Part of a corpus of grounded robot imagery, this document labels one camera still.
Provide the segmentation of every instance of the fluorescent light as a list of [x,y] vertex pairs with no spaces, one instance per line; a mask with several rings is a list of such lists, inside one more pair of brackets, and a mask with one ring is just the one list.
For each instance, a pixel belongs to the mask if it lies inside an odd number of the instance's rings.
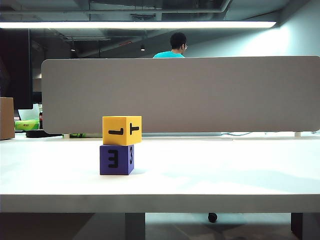
[[274,21],[44,21],[0,22],[2,29],[224,29],[271,28]]

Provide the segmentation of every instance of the wall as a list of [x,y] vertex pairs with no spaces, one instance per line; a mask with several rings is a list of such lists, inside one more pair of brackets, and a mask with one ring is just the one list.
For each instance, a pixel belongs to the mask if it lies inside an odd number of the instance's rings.
[[190,45],[186,57],[320,56],[320,1],[312,0],[273,29]]
[[69,59],[70,45],[59,38],[47,38],[41,44],[47,50],[31,50],[33,91],[41,92],[41,64],[46,59]]

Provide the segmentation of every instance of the desk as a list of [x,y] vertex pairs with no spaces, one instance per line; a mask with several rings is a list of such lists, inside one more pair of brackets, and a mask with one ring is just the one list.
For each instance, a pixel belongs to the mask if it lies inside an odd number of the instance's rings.
[[320,213],[320,138],[148,139],[129,176],[99,175],[101,138],[2,141],[0,212]]

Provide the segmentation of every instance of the foam cube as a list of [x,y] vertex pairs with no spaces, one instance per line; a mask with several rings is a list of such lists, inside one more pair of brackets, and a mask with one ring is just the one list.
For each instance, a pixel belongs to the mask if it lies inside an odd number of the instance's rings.
[[134,169],[134,145],[101,145],[100,175],[129,175]]
[[129,146],[142,141],[141,116],[104,116],[102,118],[103,145]]

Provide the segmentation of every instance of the blue cube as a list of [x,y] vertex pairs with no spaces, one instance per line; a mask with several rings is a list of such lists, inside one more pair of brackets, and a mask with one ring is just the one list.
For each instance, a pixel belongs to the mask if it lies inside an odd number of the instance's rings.
[[129,175],[134,166],[134,145],[100,146],[100,175]]

